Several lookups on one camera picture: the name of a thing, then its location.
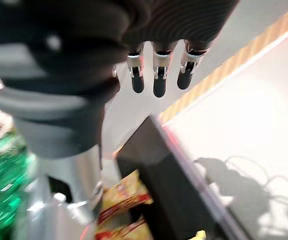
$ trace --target yellow snack package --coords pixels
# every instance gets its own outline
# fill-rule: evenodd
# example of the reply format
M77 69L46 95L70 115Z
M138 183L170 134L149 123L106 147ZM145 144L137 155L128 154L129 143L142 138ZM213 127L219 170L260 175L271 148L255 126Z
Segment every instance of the yellow snack package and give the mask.
M104 191L98 224L102 224L112 216L128 211L131 207L152 202L153 200L144 184L139 180L139 172L136 170L123 178L118 185Z
M196 236L190 240L206 240L206 232L205 231L198 231Z
M98 232L96 240L153 240L149 227L144 219L113 231Z

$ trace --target white counter surface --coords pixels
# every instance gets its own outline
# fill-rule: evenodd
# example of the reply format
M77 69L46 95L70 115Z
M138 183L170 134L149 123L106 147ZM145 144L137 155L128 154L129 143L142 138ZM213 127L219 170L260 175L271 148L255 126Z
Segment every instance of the white counter surface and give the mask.
M168 124L256 240L288 240L288 38Z

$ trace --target yellow tape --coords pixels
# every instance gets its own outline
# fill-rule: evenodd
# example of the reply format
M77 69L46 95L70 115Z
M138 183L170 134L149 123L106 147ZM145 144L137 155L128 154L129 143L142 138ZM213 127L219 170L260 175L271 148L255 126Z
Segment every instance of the yellow tape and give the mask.
M204 78L199 84L194 86L189 92L183 94L175 103L165 109L160 114L160 121L166 123L172 117L185 109L192 101L213 88L222 79L234 72L238 67L247 62L250 58L262 51L267 45L271 44L279 37L288 32L288 13L281 17L277 22L267 28L265 32L257 36L247 46L240 49L235 56L226 60L222 65L215 69L210 75Z

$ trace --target black rubber grip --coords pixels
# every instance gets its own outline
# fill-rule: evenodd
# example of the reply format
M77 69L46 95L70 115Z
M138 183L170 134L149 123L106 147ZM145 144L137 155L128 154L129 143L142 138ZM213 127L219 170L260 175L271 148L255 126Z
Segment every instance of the black rubber grip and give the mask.
M190 74L190 71L186 71L185 73L179 72L177 79L177 86L181 90L187 89L192 81L192 77L193 75Z
M140 94L144 91L144 78L143 76L139 76L139 74L134 74L134 77L132 77L132 86L133 90Z
M163 79L162 75L159 75L157 79L154 79L154 95L161 98L166 92L166 79Z

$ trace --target black box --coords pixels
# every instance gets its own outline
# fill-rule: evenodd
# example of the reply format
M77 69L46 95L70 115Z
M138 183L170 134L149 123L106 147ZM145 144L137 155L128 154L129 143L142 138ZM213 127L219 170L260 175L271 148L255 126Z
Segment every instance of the black box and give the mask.
M207 240L249 240L180 149L166 127L148 117L117 154L122 177L138 169L154 203L131 210L146 219L155 240L187 240L205 230Z

